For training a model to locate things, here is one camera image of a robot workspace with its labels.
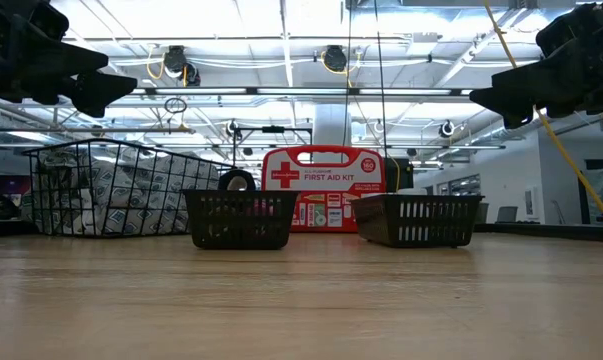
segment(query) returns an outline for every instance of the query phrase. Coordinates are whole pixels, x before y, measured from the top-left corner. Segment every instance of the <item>wire basket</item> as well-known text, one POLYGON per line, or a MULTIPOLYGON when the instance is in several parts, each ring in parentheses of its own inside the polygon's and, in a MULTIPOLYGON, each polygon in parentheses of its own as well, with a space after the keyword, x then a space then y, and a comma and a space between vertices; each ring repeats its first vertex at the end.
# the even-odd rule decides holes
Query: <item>wire basket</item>
POLYGON ((397 248, 466 246, 483 196, 377 195, 352 201, 359 235, 397 248))
POLYGON ((47 235, 131 237, 188 233, 183 189, 216 189, 231 166, 110 139, 23 153, 31 192, 23 215, 47 235))
POLYGON ((298 192, 183 192, 199 248, 276 250, 288 243, 298 192))

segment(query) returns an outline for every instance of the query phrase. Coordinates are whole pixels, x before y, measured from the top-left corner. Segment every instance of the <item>wire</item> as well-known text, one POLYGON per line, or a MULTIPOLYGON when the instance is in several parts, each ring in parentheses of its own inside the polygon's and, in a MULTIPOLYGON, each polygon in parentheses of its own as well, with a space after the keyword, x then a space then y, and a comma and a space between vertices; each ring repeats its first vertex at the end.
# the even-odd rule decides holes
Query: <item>wire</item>
MULTIPOLYGON (((510 60, 510 63, 512 63, 512 67, 516 68, 517 63, 514 60, 512 53, 510 52, 510 48, 508 47, 508 44, 506 43, 505 39, 503 38, 503 33, 501 32, 499 25, 494 20, 494 14, 492 14, 492 9, 490 8, 490 0, 483 0, 483 4, 485 6, 485 10, 488 12, 490 21, 492 21, 492 26, 494 28, 494 31, 497 33, 497 36, 499 37, 499 41, 501 41, 501 45, 503 46, 503 51, 505 51, 506 55, 508 56, 508 59, 510 60)), ((561 144, 561 141, 559 140, 557 135, 552 130, 552 127, 550 126, 550 123, 548 122, 548 119, 545 117, 545 115, 543 115, 541 113, 541 111, 539 111, 539 109, 537 109, 536 106, 534 107, 534 110, 536 111, 537 115, 539 116, 539 119, 541 119, 541 121, 543 122, 543 126, 545 127, 545 130, 547 131, 547 133, 550 136, 550 139, 552 140, 554 145, 556 145, 556 147, 559 149, 559 152, 561 153, 561 155, 563 156, 565 161, 568 162, 568 164, 570 165, 570 167, 572 168, 574 173, 577 175, 577 177, 579 178, 579 181, 581 181, 581 184, 583 184, 583 187, 585 187, 585 190, 594 199, 594 202, 597 204, 599 211, 601 211, 601 213, 603 213, 603 201, 601 201, 601 198, 599 197, 597 192, 594 190, 594 188, 592 188, 592 185, 590 185, 590 182, 588 181, 588 179, 586 179, 585 176, 581 173, 581 171, 579 170, 579 167, 574 163, 574 161, 572 160, 572 158, 570 157, 568 152, 565 150, 565 148, 563 147, 563 144, 561 144)))
MULTIPOLYGON (((381 31, 379 29, 379 6, 377 0, 374 0, 374 17, 377 22, 377 46, 379 47, 379 75, 381 76, 381 110, 383 112, 383 150, 385 153, 385 162, 388 160, 388 134, 386 133, 385 123, 385 85, 383 83, 383 54, 381 53, 381 31)), ((399 164, 396 160, 392 159, 397 165, 397 172, 400 172, 399 164)), ((397 181, 397 191, 399 189, 399 182, 397 181)))
POLYGON ((150 75, 150 77, 152 77, 155 80, 159 80, 161 79, 161 76, 163 76, 163 69, 165 68, 165 53, 163 53, 163 56, 161 58, 161 71, 159 72, 159 75, 154 75, 152 73, 152 70, 150 69, 150 59, 152 58, 152 52, 154 51, 154 48, 150 48, 150 53, 148 54, 148 61, 145 64, 145 69, 148 71, 148 75, 150 75))
MULTIPOLYGON (((376 140, 376 142, 378 144, 380 144, 381 142, 379 141, 379 138, 374 133, 374 131, 372 131, 372 128, 370 127, 370 123, 368 122, 368 119, 363 114, 363 109, 361 109, 361 104, 359 103, 359 99, 357 99, 356 96, 353 96, 353 98, 354 98, 354 101, 357 103, 357 107, 359 107, 359 111, 361 112, 361 117, 363 118, 363 121, 365 121, 365 125, 368 127, 368 129, 370 129, 370 133, 372 133, 372 136, 374 137, 374 140, 376 140)), ((394 161, 394 165, 397 166, 397 186, 396 186, 396 191, 395 192, 399 192, 399 184, 401 184, 401 167, 399 166, 399 163, 392 157, 392 155, 390 155, 388 153, 387 150, 385 150, 385 153, 390 158, 390 160, 394 161)))

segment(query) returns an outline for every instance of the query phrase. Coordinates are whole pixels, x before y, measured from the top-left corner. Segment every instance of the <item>fluorescent light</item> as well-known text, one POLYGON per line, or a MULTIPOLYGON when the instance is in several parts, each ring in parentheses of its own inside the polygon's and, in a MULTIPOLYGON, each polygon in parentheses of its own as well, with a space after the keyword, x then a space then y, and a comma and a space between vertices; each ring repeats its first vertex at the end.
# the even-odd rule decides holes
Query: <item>fluorescent light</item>
POLYGON ((364 145, 364 144, 353 144, 352 147, 361 149, 383 149, 381 145, 364 145))
POLYGON ((158 95, 226 95, 245 94, 245 88, 178 88, 178 89, 156 89, 158 95))
POLYGON ((454 150, 502 150, 505 149, 503 145, 462 145, 462 146, 450 146, 450 149, 454 150))
POLYGON ((155 84, 154 81, 152 81, 150 79, 143 79, 143 80, 141 80, 141 82, 144 83, 144 84, 149 84, 149 85, 151 85, 153 87, 158 87, 157 84, 155 84))
POLYGON ((423 150, 441 150, 445 149, 443 145, 388 145, 391 149, 423 149, 423 150))
POLYGON ((345 95, 347 89, 333 88, 263 88, 257 89, 260 95, 345 95))
POLYGON ((49 136, 45 136, 40 133, 31 133, 31 132, 25 132, 25 131, 11 131, 8 134, 10 134, 12 136, 18 136, 20 138, 28 139, 28 140, 41 141, 41 142, 49 142, 50 140, 52 140, 49 136))
MULTIPOLYGON (((450 95, 446 89, 383 89, 385 95, 450 95)), ((381 95, 381 89, 361 89, 361 95, 381 95)))
POLYGON ((441 171, 443 170, 443 168, 421 168, 421 167, 415 167, 414 171, 441 171))

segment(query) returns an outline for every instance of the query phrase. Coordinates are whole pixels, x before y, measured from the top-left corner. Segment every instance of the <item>yellow cable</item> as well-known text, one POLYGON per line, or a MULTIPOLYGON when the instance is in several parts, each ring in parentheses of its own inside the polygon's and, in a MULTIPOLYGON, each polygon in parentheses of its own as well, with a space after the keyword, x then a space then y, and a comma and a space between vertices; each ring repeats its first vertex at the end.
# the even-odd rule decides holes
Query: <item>yellow cable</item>
POLYGON ((159 75, 154 75, 152 73, 152 70, 150 70, 150 59, 152 58, 152 52, 154 51, 153 48, 150 48, 150 53, 148 54, 148 62, 145 64, 145 69, 148 71, 148 75, 150 75, 150 77, 152 77, 155 80, 159 80, 161 79, 161 76, 163 76, 163 69, 165 67, 165 64, 163 63, 164 59, 165 59, 165 53, 163 53, 163 58, 161 59, 161 72, 159 72, 159 75))
POLYGON ((388 157, 394 161, 394 165, 397 166, 397 189, 394 192, 399 192, 399 183, 401 182, 401 167, 399 166, 399 163, 394 160, 394 158, 392 156, 390 156, 390 154, 388 154, 388 157))
MULTIPOLYGON (((490 21, 492 21, 492 26, 494 27, 494 31, 496 32, 497 36, 499 37, 499 40, 501 41, 503 50, 505 51, 506 55, 508 56, 508 59, 510 59, 510 62, 512 63, 512 67, 516 68, 517 63, 514 60, 512 53, 510 52, 510 48, 508 47, 508 44, 506 43, 505 39, 503 38, 503 33, 501 32, 499 25, 494 20, 494 14, 492 14, 492 9, 490 8, 490 1, 483 0, 483 3, 485 5, 485 10, 488 12, 488 16, 490 17, 490 21)), ((585 176, 583 176, 583 174, 579 170, 579 167, 574 163, 572 158, 570 158, 570 155, 565 150, 565 148, 563 147, 563 144, 561 144, 561 141, 559 140, 557 135, 552 130, 552 127, 550 126, 550 123, 548 122, 548 119, 545 117, 545 115, 543 115, 541 113, 541 111, 539 111, 539 109, 536 108, 536 106, 534 107, 534 110, 536 111, 537 115, 539 116, 539 119, 541 119, 541 122, 543 122, 543 126, 545 127, 545 130, 548 132, 548 135, 550 136, 550 139, 552 140, 554 145, 556 145, 557 149, 559 149, 559 152, 561 152, 561 155, 563 156, 565 161, 568 162, 568 164, 570 165, 570 167, 572 168, 574 173, 577 175, 577 177, 579 178, 579 181, 581 181, 581 184, 583 184, 583 187, 585 187, 585 190, 594 199, 594 202, 596 202, 597 207, 599 208, 599 211, 601 211, 601 213, 603 213, 603 201, 601 201, 601 198, 599 198, 599 195, 597 195, 597 192, 594 190, 594 188, 592 188, 592 185, 590 185, 590 182, 588 181, 588 179, 586 179, 585 176)))

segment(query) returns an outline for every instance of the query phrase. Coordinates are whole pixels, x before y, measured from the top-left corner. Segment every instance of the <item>first aid kit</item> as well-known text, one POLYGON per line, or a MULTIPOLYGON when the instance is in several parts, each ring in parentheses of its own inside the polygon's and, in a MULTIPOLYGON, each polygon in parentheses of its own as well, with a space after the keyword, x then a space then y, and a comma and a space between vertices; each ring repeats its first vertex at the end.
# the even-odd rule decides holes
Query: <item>first aid kit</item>
POLYGON ((383 158, 376 152, 333 145, 308 145, 269 152, 263 161, 263 190, 299 191, 293 232, 356 232, 350 202, 385 192, 383 158), (299 161, 301 154, 345 155, 345 163, 299 161))

